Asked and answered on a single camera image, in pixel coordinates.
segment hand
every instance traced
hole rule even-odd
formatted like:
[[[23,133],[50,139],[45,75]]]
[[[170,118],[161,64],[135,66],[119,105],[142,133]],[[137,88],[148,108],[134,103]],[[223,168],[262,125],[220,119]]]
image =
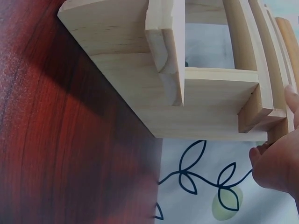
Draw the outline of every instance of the hand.
[[[264,144],[249,152],[255,181],[271,188],[299,196],[299,96],[292,86],[285,89],[285,99],[294,113],[295,131],[273,145]]]

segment yellow circle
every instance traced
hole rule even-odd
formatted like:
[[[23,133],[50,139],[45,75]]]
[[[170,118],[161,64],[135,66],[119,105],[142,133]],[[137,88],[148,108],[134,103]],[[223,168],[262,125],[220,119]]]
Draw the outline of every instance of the yellow circle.
[[[243,193],[241,189],[237,186],[231,189],[238,195],[239,207],[241,207],[243,201]],[[225,206],[233,209],[237,208],[237,199],[232,192],[221,190],[221,200]],[[229,211],[223,208],[219,202],[218,195],[216,194],[212,203],[212,214],[215,219],[225,221],[234,217],[237,214],[237,211]]]

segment light wood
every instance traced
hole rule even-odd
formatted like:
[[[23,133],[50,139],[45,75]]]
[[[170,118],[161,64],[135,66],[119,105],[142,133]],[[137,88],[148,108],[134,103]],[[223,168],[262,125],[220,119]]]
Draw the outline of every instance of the light wood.
[[[222,0],[185,0],[186,23],[227,25]]]
[[[267,139],[266,132],[238,133],[237,113],[258,84],[257,72],[186,68],[184,107],[173,107],[165,105],[150,54],[92,59],[156,137]]]
[[[287,119],[268,132],[268,139],[275,142],[280,137],[294,130],[293,114],[287,108],[284,98],[284,88],[292,84],[290,68],[287,65],[287,55],[283,50],[282,39],[279,38],[279,30],[276,29],[275,20],[271,19],[269,11],[259,0],[249,0],[254,14],[260,36],[262,38],[264,51],[270,72],[273,103],[276,109],[286,111]]]
[[[264,120],[262,120],[258,125],[255,126],[255,130],[271,130],[275,126],[279,125],[286,119],[285,110],[275,109],[273,110]],[[269,143],[274,143],[277,139],[268,139]]]
[[[185,92],[185,3],[149,0],[145,35],[168,104],[182,106]]]
[[[276,22],[285,42],[286,49],[292,64],[297,89],[299,89],[299,46],[294,30],[291,26],[291,23],[284,18],[277,17]]]
[[[254,16],[244,0],[223,0],[236,69],[258,72],[260,85],[239,112],[239,132],[248,133],[274,109],[267,61]]]
[[[98,0],[63,7],[58,16],[156,137],[267,140],[265,131],[238,133],[237,114],[257,88],[257,71],[186,68],[184,106],[168,105],[144,33],[142,1]]]

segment table surface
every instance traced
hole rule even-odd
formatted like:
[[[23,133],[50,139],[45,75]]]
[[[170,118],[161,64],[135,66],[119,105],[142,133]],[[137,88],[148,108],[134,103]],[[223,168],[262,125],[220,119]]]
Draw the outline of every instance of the table surface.
[[[161,143],[56,17],[0,0],[0,223],[154,223]]]

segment black vine pattern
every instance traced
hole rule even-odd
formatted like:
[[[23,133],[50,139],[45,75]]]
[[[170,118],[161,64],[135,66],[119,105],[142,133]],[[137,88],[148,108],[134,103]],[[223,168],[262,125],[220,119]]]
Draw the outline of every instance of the black vine pattern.
[[[203,148],[201,150],[201,153],[199,155],[199,157],[196,159],[196,161],[194,163],[192,163],[190,166],[188,166],[187,168],[184,168],[182,169],[182,162],[183,162],[183,159],[185,157],[185,155],[187,154],[187,152],[192,148],[194,147],[195,145],[199,144],[203,142]],[[203,180],[204,182],[206,182],[207,184],[213,186],[213,187],[216,187],[218,188],[218,199],[219,199],[219,202],[220,202],[220,205],[225,208],[226,210],[229,210],[229,211],[239,211],[240,209],[240,205],[239,205],[239,198],[238,198],[238,195],[234,192],[234,190],[232,190],[233,187],[237,186],[238,184],[240,184],[241,182],[243,182],[245,180],[245,178],[252,172],[252,170],[250,170],[241,180],[239,180],[238,182],[234,183],[234,184],[230,184],[230,185],[225,185],[234,175],[235,173],[235,169],[236,169],[236,162],[232,162],[230,164],[228,164],[218,175],[218,178],[217,178],[217,183],[212,183],[210,181],[208,181],[207,179],[205,179],[204,177],[196,174],[196,173],[193,173],[191,171],[189,171],[192,167],[194,167],[199,161],[200,159],[202,158],[204,152],[206,150],[206,140],[198,140],[194,143],[192,143],[185,151],[184,153],[182,154],[181,156],[181,159],[179,161],[179,165],[178,165],[178,171],[174,171],[172,173],[170,173],[167,177],[165,177],[163,180],[161,180],[158,184],[161,185],[162,183],[164,183],[168,178],[170,178],[171,176],[173,175],[176,175],[176,174],[179,174],[178,176],[178,183],[180,185],[180,187],[190,193],[190,194],[193,194],[193,195],[197,195],[197,188],[196,188],[196,185],[192,179],[192,177],[196,177],[196,178],[199,178],[201,180]],[[228,169],[232,169],[232,172],[230,174],[230,176],[224,180],[224,181],[221,181],[221,176],[222,174],[228,170]],[[182,184],[182,176],[185,176],[188,178],[188,180],[191,182],[192,184],[192,188],[193,189],[188,189],[186,188],[183,184]],[[231,192],[235,198],[236,198],[236,207],[235,208],[230,208],[228,206],[226,206],[222,199],[221,199],[221,192],[224,191],[224,190],[227,190],[229,192]],[[156,219],[160,219],[160,220],[164,220],[164,216],[163,216],[163,212],[161,210],[161,207],[160,205],[157,203],[157,208],[158,208],[158,211],[160,213],[160,216],[155,216]]]

